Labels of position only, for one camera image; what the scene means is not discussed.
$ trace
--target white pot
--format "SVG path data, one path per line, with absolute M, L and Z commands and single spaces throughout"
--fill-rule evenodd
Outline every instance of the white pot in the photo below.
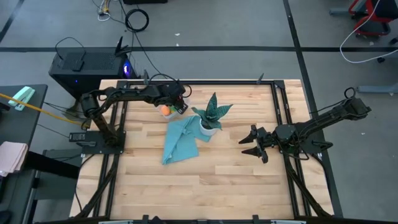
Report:
M 217 132 L 217 130 L 218 130 L 218 128 L 213 128 L 213 129 L 206 129 L 206 128 L 204 128 L 204 127 L 201 125 L 201 118 L 200 118 L 200 121 L 199 121 L 199 127 L 200 127 L 200 132 L 201 132 L 202 134 L 204 134 L 205 136 L 212 136 L 212 135 L 216 134 L 216 132 Z

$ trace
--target orange fruit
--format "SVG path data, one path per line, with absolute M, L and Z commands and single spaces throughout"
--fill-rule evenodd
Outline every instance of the orange fruit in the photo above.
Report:
M 162 112 L 162 114 L 163 114 L 164 116 L 168 116 L 168 115 L 170 115 L 170 108 L 169 108 L 168 106 L 166 106 L 166 105 L 163 105 L 163 106 L 160 108 L 160 112 Z

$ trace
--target white cable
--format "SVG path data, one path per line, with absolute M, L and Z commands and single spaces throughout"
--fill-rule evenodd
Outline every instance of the white cable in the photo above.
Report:
M 364 63 L 364 62 L 369 62 L 369 61 L 371 61 L 371 60 L 377 59 L 377 58 L 379 58 L 379 57 L 386 57 L 386 56 L 388 56 L 388 55 L 392 55 L 392 54 L 398 52 L 398 50 L 395 50 L 395 51 L 390 52 L 390 53 L 388 53 L 388 54 L 384 54 L 384 55 L 380 55 L 380 56 L 377 56 L 377 57 L 369 58 L 369 59 L 367 59 L 367 60 L 362 60 L 362 61 L 356 62 L 356 61 L 350 61 L 350 60 L 348 60 L 348 59 L 344 56 L 343 50 L 341 49 L 341 48 L 343 47 L 343 45 L 345 44 L 345 42 L 349 39 L 349 37 L 351 37 L 351 35 L 353 35 L 359 28 L 361 28 L 363 25 L 365 25 L 365 23 L 367 23 L 367 22 L 372 18 L 374 12 L 376 12 L 376 8 L 377 8 L 377 6 L 379 5 L 379 3 L 380 3 L 380 0 L 377 1 L 376 5 L 374 6 L 373 12 L 372 12 L 372 14 L 369 16 L 369 18 L 368 18 L 364 23 L 362 23 L 359 27 L 357 27 L 354 31 L 352 31 L 352 33 L 350 33 L 350 34 L 347 36 L 347 38 L 343 41 L 343 43 L 340 45 L 340 53 L 341 53 L 341 55 L 343 56 L 343 58 L 344 58 L 347 62 L 349 62 L 349 63 Z
M 100 15 L 98 14 L 98 18 L 97 18 L 97 19 L 98 19 L 99 21 L 104 22 L 104 21 L 107 21 L 108 19 L 111 18 L 111 14 L 109 14 L 109 13 L 107 13 L 107 12 L 103 12 L 103 14 L 108 15 L 108 18 L 106 18 L 106 19 L 100 19 Z
M 100 5 L 100 7 L 98 9 L 98 12 L 97 12 L 98 13 L 97 19 L 98 19 L 98 21 L 101 21 L 101 22 L 108 21 L 111 18 L 111 14 L 110 13 L 102 11 L 102 6 L 104 5 L 104 3 L 105 3 L 105 0 L 102 0 L 101 5 Z M 100 19 L 100 15 L 101 14 L 108 15 L 108 18 Z

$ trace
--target table frame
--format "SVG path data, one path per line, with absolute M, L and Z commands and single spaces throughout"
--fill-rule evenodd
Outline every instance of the table frame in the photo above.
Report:
M 153 80 L 152 82 L 156 83 L 156 84 L 166 84 L 166 83 L 170 83 L 172 81 Z M 292 123 L 289 102 L 287 100 L 287 94 L 286 94 L 285 84 L 284 84 L 283 80 L 264 80 L 264 81 L 258 81 L 258 80 L 181 80 L 180 82 L 182 84 L 186 84 L 186 85 L 270 85 L 271 92 L 272 92 L 272 99 L 273 99 L 274 107 L 275 107 L 275 115 L 277 118 L 277 124 L 281 125 L 282 124 L 282 115 L 280 112 L 279 100 L 278 100 L 278 96 L 277 96 L 277 88 L 279 88 L 281 95 L 282 95 L 282 101 L 283 101 L 283 106 L 284 106 L 287 123 L 289 123 L 289 124 Z M 120 80 L 120 81 L 118 81 L 116 88 L 130 88 L 131 85 L 143 85 L 143 84 L 144 84 L 143 81 Z M 127 104 L 128 104 L 128 102 L 126 102 L 126 101 L 123 102 L 123 105 L 121 108 L 122 109 L 121 110 L 121 118 L 120 118 L 120 122 L 119 122 L 119 130 L 120 131 L 124 130 Z M 110 125 L 115 124 L 116 115 L 118 113 L 118 106 L 119 106 L 118 103 L 115 103 L 113 106 L 113 110 L 111 113 Z M 284 157 L 285 168 L 287 170 L 288 166 L 291 167 L 292 165 L 290 163 L 289 158 L 285 154 L 283 154 L 283 157 Z M 76 217 L 69 219 L 69 220 L 46 222 L 46 223 L 98 223 L 100 221 L 110 220 L 113 196 L 114 196 L 114 188 L 116 185 L 117 169 L 118 169 L 118 164 L 119 164 L 119 155 L 118 154 L 114 155 L 111 168 L 108 171 L 108 173 L 106 173 L 108 161 L 109 161 L 109 155 L 104 155 L 103 163 L 101 165 L 101 172 L 99 175 L 98 189 L 94 193 L 94 195 L 90 199 L 90 201 L 87 203 L 87 205 L 85 206 L 83 211 L 81 213 L 79 213 Z M 295 162 L 295 168 L 296 168 L 298 178 L 304 184 L 305 181 L 304 181 L 301 161 L 299 159 L 295 159 L 294 162 Z M 311 217 L 312 215 L 311 215 L 310 204 L 309 204 L 307 198 L 305 198 L 303 196 L 303 192 L 302 192 L 302 199 L 303 199 L 305 216 L 300 216 L 299 206 L 297 203 L 297 196 L 295 193 L 295 185 L 294 185 L 293 179 L 291 178 L 290 175 L 288 175 L 288 173 L 286 173 L 286 176 L 287 176 L 287 181 L 288 181 L 288 186 L 289 186 L 290 201 L 292 202 L 292 211 L 293 211 L 295 220 L 301 220 L 301 221 L 305 221 L 305 220 L 310 221 L 311 220 L 312 223 L 324 223 L 325 221 L 327 221 L 328 223 L 340 223 L 340 222 L 345 222 L 345 221 L 348 221 L 348 222 L 351 221 L 351 220 L 344 219 L 344 218 L 340 219 L 340 218 L 332 218 L 332 217 L 328 217 L 328 218 Z M 108 184 L 109 184 L 109 193 L 108 193 L 108 198 L 106 200 L 105 214 L 104 214 L 104 216 L 98 216 L 99 210 L 100 210 L 100 205 L 101 205 L 101 195 L 102 195 L 103 191 L 105 190 L 106 186 L 108 186 Z M 88 217 L 91 210 L 93 210 L 93 217 Z M 269 223 L 270 222 L 270 220 L 260 220 L 258 215 L 255 215 L 255 214 L 253 215 L 252 220 L 164 220 L 164 221 L 166 221 L 167 223 L 201 223 L 201 222 L 203 222 L 203 223 L 207 223 L 207 224 L 209 224 L 209 223 L 214 223 L 214 224 L 215 223 L 260 224 L 260 223 Z M 363 220 L 352 220 L 352 221 L 353 221 L 353 223 L 356 223 L 357 221 L 360 221 L 360 223 L 362 223 L 361 221 L 363 221 Z M 133 220 L 133 222 L 148 224 L 150 221 L 148 219 L 148 216 L 144 215 L 142 220 Z

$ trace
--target pink cloth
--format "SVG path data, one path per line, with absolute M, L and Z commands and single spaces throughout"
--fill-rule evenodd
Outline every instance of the pink cloth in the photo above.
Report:
M 20 170 L 27 150 L 27 144 L 3 142 L 0 146 L 0 175 L 5 177 L 8 173 Z

